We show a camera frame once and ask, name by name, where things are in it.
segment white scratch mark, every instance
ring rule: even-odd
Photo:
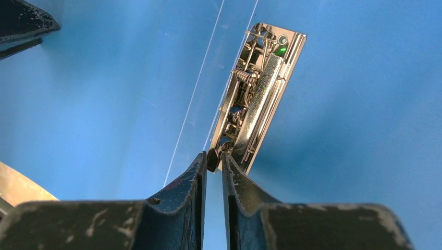
[[[129,218],[126,221],[123,222],[123,226],[128,226],[133,223],[133,218]]]
[[[258,5],[258,1],[259,0],[256,0],[256,2],[255,2],[255,6],[253,7],[252,15],[250,15],[249,23],[247,23],[247,27],[245,28],[246,30],[249,30],[249,26],[250,26],[250,23],[252,22],[253,14],[255,14],[256,6]],[[238,62],[239,53],[241,53],[242,45],[245,42],[245,37],[246,37],[246,35],[244,34],[244,36],[242,37],[242,42],[241,42],[240,48],[236,54],[234,65],[232,66],[232,70],[235,68],[236,63]],[[206,138],[206,141],[204,142],[204,146],[203,146],[203,151],[206,150],[208,139],[210,138],[210,134],[212,133],[213,125],[215,124],[216,117],[218,116],[218,113],[219,113],[218,108],[221,106],[221,103],[223,102],[224,95],[226,94],[227,87],[229,86],[229,82],[230,82],[230,78],[227,79],[226,86],[224,87],[223,94],[221,95],[221,99],[219,99],[218,106],[216,106],[215,116],[213,117],[212,124],[210,125],[210,129],[208,130],[207,138]]]
[[[178,147],[179,141],[181,139],[182,130],[184,128],[184,125],[186,124],[187,115],[189,114],[190,106],[192,105],[193,96],[195,95],[195,91],[197,90],[198,82],[200,81],[201,72],[203,71],[203,67],[204,67],[204,63],[206,61],[208,50],[209,50],[210,45],[212,43],[213,35],[215,34],[216,25],[218,24],[219,15],[221,14],[221,10],[223,9],[224,1],[225,0],[223,0],[221,2],[221,7],[219,8],[219,12],[218,12],[218,16],[216,17],[215,25],[213,26],[212,35],[210,36],[210,40],[208,41],[206,53],[204,55],[203,62],[201,64],[201,69],[200,69],[200,72],[198,73],[197,82],[195,83],[195,87],[193,88],[193,93],[192,93],[192,96],[190,97],[189,106],[187,107],[186,115],[184,116],[184,121],[182,123],[180,133],[178,135],[177,144],[175,145],[174,152],[172,153],[172,159],[170,160],[169,168],[167,169],[167,174],[166,174],[166,178],[164,179],[163,188],[166,186],[167,178],[169,178],[170,168],[172,167],[172,163],[174,162],[175,154],[177,152],[177,147]]]
[[[98,219],[98,217],[99,217],[100,215],[104,214],[105,212],[107,212],[107,209],[105,209],[105,210],[103,210],[103,211],[101,211],[101,212],[98,212],[98,213],[94,216],[94,218],[92,218],[92,223],[91,223],[91,225],[89,226],[89,228],[86,230],[86,236],[88,236],[88,237],[92,237],[92,236],[94,235],[95,222],[96,222],[96,220]]]
[[[73,241],[73,235],[70,235],[70,236],[66,239],[66,243],[70,243],[71,241]]]
[[[114,226],[114,228],[115,228],[118,232],[124,234],[127,238],[132,237],[132,230],[130,230],[130,229],[128,229],[128,228],[121,228],[121,227],[119,227],[119,226]]]

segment blue surface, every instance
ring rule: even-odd
[[[62,30],[0,61],[0,160],[58,198],[145,198],[182,173],[252,18],[308,40],[250,177],[285,202],[384,203],[442,248],[442,2],[30,2]],[[205,249],[226,247],[220,185]]]

